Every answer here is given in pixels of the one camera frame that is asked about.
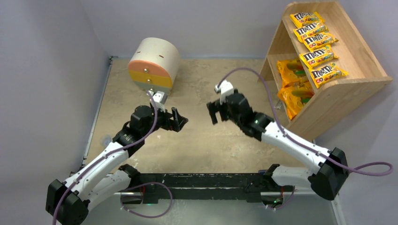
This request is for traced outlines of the large orange candy bag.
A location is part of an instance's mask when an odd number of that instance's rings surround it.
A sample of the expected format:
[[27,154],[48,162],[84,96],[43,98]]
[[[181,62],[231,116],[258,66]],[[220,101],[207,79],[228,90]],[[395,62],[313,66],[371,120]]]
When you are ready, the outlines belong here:
[[285,104],[289,120],[294,119],[313,97],[314,91],[311,86],[288,86],[281,88],[277,94],[278,98]]
[[308,77],[299,58],[278,60],[276,68],[281,75],[282,87],[295,86],[308,81]]

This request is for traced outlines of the yellow m&m pack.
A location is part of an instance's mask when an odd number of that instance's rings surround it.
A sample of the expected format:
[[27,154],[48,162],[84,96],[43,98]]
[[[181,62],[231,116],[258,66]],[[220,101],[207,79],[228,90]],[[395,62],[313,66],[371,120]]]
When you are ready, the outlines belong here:
[[333,51],[331,45],[326,45],[313,51],[302,53],[299,55],[300,60],[308,69],[313,69],[323,63],[329,62],[339,57]]
[[327,82],[333,81],[340,77],[348,76],[349,74],[334,62],[317,68],[309,69],[308,71],[317,89]]

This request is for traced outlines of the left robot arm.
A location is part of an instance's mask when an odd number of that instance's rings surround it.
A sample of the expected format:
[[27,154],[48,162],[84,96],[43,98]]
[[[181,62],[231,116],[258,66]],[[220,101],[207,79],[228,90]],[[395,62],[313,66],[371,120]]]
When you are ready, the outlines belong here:
[[100,202],[123,190],[145,191],[140,172],[122,163],[136,153],[145,139],[162,128],[179,132],[188,122],[176,108],[171,112],[140,105],[115,135],[112,142],[93,161],[67,178],[54,180],[48,186],[46,211],[53,224],[80,225]]

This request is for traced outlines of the yellow M&M pack front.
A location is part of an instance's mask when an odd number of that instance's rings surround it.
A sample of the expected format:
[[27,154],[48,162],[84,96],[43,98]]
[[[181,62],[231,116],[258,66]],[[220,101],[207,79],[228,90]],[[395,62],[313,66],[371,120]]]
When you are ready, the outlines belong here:
[[308,71],[317,89],[327,82],[333,81],[340,77],[348,76],[349,74],[334,62],[317,68],[309,69]]

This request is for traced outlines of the yellow candy pack horizontal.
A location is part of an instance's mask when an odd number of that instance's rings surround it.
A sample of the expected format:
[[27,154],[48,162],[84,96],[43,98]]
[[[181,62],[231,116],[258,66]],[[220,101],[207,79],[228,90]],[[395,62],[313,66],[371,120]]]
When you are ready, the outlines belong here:
[[294,35],[300,43],[303,43],[305,38],[314,36],[321,32],[328,31],[328,27],[322,22],[313,22],[306,24],[300,28],[293,29]]

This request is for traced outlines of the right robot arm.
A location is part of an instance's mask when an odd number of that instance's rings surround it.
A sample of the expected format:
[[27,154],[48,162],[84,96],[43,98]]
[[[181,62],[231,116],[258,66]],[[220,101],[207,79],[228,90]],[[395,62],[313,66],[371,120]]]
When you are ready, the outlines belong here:
[[349,176],[343,150],[315,145],[279,127],[272,117],[254,111],[241,93],[227,96],[223,103],[209,102],[207,109],[213,124],[218,122],[219,113],[222,121],[232,121],[245,135],[274,145],[305,165],[304,169],[282,165],[272,169],[269,174],[279,186],[311,188],[323,199],[333,201]]

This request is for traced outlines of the yellow candy pack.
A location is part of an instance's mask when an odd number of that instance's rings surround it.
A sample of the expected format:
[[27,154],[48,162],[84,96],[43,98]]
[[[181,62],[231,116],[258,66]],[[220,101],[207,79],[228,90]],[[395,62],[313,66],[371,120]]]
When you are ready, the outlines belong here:
[[326,45],[338,42],[339,39],[328,31],[315,34],[303,39],[303,44],[309,51],[322,48]]
[[289,17],[297,28],[313,22],[324,22],[323,17],[318,12],[299,12],[290,14]]

